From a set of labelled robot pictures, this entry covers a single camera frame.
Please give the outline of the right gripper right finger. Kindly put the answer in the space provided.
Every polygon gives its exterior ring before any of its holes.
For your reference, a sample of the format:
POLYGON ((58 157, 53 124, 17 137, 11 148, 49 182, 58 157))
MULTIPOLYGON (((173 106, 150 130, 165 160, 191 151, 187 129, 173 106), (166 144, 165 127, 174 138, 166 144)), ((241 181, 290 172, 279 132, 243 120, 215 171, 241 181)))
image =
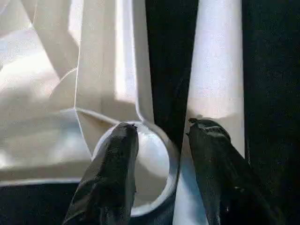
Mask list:
POLYGON ((281 208, 217 122, 190 118, 189 146, 210 225, 285 225, 281 208))

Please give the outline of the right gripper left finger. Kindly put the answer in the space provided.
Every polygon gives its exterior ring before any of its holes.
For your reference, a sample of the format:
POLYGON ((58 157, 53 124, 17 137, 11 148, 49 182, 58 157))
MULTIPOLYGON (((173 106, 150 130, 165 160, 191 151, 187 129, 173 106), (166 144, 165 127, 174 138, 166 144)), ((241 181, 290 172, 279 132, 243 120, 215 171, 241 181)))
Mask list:
POLYGON ((137 127, 118 124, 85 171, 63 224, 127 225, 136 192, 137 154, 137 127))

